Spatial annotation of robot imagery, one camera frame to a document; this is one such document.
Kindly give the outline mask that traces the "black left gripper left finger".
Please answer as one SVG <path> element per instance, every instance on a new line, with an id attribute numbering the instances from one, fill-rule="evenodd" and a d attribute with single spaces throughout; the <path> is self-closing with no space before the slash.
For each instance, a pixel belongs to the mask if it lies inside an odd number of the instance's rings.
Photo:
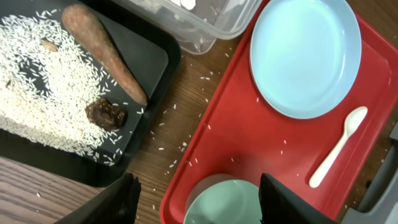
<path id="1" fill-rule="evenodd" d="M 140 193 L 139 178 L 125 173 L 55 224 L 134 224 Z"/>

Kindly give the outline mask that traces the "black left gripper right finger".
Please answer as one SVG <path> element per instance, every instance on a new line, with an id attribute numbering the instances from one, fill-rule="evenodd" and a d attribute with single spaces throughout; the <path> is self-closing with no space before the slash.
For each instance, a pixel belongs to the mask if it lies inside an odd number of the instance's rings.
<path id="1" fill-rule="evenodd" d="M 261 223 L 336 224 L 281 184 L 270 174 L 262 174 L 259 185 Z"/>

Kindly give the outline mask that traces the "green bowl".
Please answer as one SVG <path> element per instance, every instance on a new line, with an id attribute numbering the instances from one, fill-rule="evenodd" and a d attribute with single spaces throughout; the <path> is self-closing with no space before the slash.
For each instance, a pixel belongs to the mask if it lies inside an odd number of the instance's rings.
<path id="1" fill-rule="evenodd" d="M 204 178 L 191 190 L 184 224 L 260 224 L 259 188 L 229 174 Z"/>

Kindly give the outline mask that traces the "brown food lump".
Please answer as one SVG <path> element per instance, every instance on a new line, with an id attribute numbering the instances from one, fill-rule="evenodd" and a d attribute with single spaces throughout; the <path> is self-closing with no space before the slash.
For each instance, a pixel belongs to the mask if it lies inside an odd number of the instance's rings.
<path id="1" fill-rule="evenodd" d="M 89 121 L 106 131 L 120 129 L 127 119 L 127 111 L 100 98 L 85 108 Z"/>

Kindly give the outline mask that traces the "white rice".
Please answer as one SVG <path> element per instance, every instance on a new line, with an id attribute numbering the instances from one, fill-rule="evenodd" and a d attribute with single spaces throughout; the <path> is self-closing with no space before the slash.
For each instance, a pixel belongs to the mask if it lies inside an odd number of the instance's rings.
<path id="1" fill-rule="evenodd" d="M 106 131 L 91 123 L 85 108 L 114 86 L 120 87 L 62 18 L 52 19 L 48 11 L 1 18 L 1 129 L 98 159 L 96 149 L 120 140 L 120 129 Z"/>

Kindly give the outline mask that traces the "brown sweet potato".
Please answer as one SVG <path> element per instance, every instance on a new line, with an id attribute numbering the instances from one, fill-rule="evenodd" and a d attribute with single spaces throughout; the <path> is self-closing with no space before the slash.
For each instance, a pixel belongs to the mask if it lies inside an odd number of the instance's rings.
<path id="1" fill-rule="evenodd" d="M 94 56 L 135 102 L 147 104 L 145 91 L 120 58 L 102 23 L 88 7 L 82 4 L 67 6 L 63 10 L 62 22 L 71 36 Z"/>

